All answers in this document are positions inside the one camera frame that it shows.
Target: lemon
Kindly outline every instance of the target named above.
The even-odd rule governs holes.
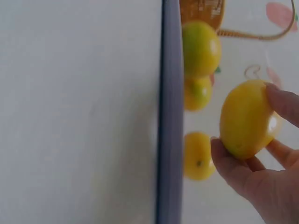
[[[202,21],[183,26],[183,52],[186,78],[212,74],[221,59],[221,43],[215,30]]]
[[[188,111],[205,108],[212,98],[212,83],[209,76],[200,79],[185,79],[184,105]]]
[[[184,176],[195,181],[208,179],[215,171],[210,137],[204,133],[185,136]]]
[[[282,124],[271,108],[262,80],[249,80],[234,88],[221,110],[220,136],[235,157],[249,159],[270,143]]]

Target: finger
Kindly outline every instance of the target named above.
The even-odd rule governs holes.
[[[261,163],[261,161],[256,158],[255,156],[246,160],[248,167],[251,169],[252,172],[265,170],[265,166]]]
[[[299,127],[299,96],[292,92],[282,91],[270,83],[266,83],[266,92],[273,110]]]
[[[220,139],[211,139],[212,159],[219,174],[241,196],[252,171],[241,161],[233,158]]]
[[[285,168],[291,168],[299,160],[299,151],[293,150],[280,141],[273,140],[267,150]]]

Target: dark blue border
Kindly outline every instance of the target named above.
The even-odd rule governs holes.
[[[156,224],[180,224],[184,69],[179,0],[162,2]]]

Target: fingernail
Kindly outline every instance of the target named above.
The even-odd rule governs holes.
[[[280,90],[279,87],[273,83],[264,83],[266,86],[268,86],[269,88],[271,88],[272,90],[278,91]]]

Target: white wall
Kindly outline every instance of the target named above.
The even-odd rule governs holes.
[[[153,223],[160,0],[0,1],[0,223]]]

